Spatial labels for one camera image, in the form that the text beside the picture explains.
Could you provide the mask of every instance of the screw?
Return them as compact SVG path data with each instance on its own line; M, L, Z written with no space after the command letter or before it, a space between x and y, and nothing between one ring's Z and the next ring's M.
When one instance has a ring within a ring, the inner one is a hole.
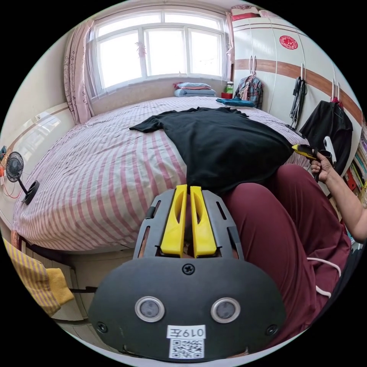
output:
M278 331L278 327L276 325L270 325L265 334L268 336L274 335Z
M184 274L186 274L186 275L191 275L191 274L193 274L193 273L194 273L195 268L194 268L194 266L193 266L193 265L191 265L191 264L186 264L186 265L184 265L184 266L182 267L182 271L183 271L183 273L184 273Z
M97 330L100 333L106 333L107 332L107 326L103 322L97 323Z

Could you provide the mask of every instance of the bottle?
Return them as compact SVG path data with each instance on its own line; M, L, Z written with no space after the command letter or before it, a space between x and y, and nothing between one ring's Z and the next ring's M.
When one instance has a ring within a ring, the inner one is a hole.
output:
M231 93L231 94L233 94L233 82L232 82L232 81L229 81L229 82L227 83L226 93Z

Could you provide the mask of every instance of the plaid shirt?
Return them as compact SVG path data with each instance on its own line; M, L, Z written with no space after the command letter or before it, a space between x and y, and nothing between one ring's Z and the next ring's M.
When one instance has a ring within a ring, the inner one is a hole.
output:
M263 83L254 75L240 80L235 97L253 102L255 108L261 110L263 106Z

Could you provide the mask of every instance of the black fan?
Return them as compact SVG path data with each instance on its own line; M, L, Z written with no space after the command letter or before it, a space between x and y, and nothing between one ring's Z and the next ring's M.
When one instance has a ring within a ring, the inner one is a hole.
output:
M18 152L11 152L6 161L6 177L10 182L17 182L17 181L19 182L20 187L26 194L22 202L28 205L32 201L38 190L39 182L34 181L29 190L26 190L26 188L24 187L23 183L20 180L20 176L23 173L23 168L24 168L24 162L22 156Z

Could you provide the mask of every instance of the window frame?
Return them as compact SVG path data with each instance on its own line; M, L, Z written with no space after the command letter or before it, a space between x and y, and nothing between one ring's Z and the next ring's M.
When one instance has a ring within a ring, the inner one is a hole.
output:
M118 29L116 31L112 31L110 33L104 34L102 36L97 36L100 28L121 21L124 18L132 18L136 17L137 14L140 16L149 15L149 14L157 14L160 13L160 23L151 23L151 24L143 24L138 26L131 26L123 29ZM212 20L216 20L218 22L219 29L208 28L205 26L199 26L195 24L182 24L182 23L165 23L164 16L165 13L168 14L182 14L182 15L190 15L197 16L198 18L208 18ZM113 93L121 88L132 84L143 83L145 81L153 81L160 80L163 78L177 78L177 77L185 77L185 78L206 78L210 80L225 80L225 67L226 67L226 58L224 57L226 54L226 44L228 43L228 35L224 30L226 17L223 14L214 13L211 11L205 10L193 10L193 9L160 9L157 11L154 10L145 10L142 12L131 12L130 14L123 15L111 15L108 16L104 21L98 21L95 23L92 28L89 39L86 44L86 88L91 100L100 98L102 96ZM186 56L186 73L181 75L179 74L162 74L162 75L148 75L148 45L145 44L145 31L150 29L172 29L172 30L180 30L183 31L183 43L184 43L184 54ZM102 42L108 41L110 39L122 36L124 34L138 32L138 41L145 45L146 48L146 57L140 57L140 67L142 71L142 77L135 78L132 80L128 80L125 82L121 82L115 84L111 87L104 88L103 86L103 73L100 65L100 44ZM192 58L191 58L191 41L190 41L190 31L198 31L206 34L216 34L218 35L219 40L219 50L220 50L220 65L221 65L221 75L206 75L206 74L193 74L192 70Z

